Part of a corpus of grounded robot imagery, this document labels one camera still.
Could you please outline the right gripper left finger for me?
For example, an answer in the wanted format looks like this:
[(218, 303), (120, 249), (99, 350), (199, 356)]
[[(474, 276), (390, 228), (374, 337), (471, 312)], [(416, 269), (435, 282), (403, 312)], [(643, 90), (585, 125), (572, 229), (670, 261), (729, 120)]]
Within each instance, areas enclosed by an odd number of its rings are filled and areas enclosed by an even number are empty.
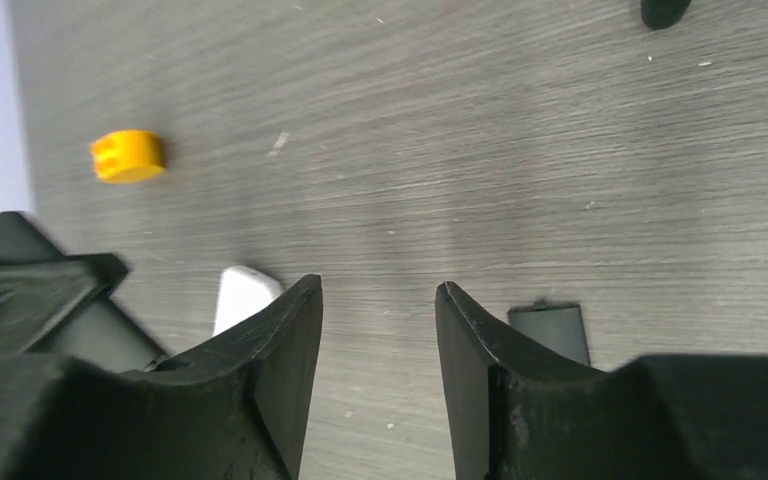
[(0, 355), (0, 479), (295, 479), (322, 320), (309, 274), (150, 372)]

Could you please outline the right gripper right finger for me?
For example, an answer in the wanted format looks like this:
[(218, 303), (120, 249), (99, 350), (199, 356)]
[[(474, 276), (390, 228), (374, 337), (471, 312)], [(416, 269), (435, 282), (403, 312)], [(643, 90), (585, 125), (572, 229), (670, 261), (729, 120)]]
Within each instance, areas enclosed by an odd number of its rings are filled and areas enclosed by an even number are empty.
[(644, 355), (603, 372), (453, 282), (435, 320), (459, 479), (768, 479), (768, 355)]

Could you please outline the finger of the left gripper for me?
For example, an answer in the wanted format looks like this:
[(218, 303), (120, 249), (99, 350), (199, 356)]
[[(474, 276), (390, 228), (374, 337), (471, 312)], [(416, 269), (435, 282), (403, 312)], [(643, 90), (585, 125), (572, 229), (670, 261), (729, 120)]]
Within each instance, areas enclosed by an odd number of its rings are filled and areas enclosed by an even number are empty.
[(115, 254), (67, 254), (24, 213), (0, 212), (0, 354), (151, 370), (165, 349), (112, 298), (128, 273)]

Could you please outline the black battery cover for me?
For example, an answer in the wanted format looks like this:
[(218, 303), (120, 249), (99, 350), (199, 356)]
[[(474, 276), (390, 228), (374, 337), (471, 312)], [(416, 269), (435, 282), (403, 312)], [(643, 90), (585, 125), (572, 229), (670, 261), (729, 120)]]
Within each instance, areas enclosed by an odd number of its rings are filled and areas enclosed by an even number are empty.
[(507, 318), (514, 329), (546, 348), (579, 364), (591, 365), (579, 303), (541, 298), (529, 305), (512, 307)]

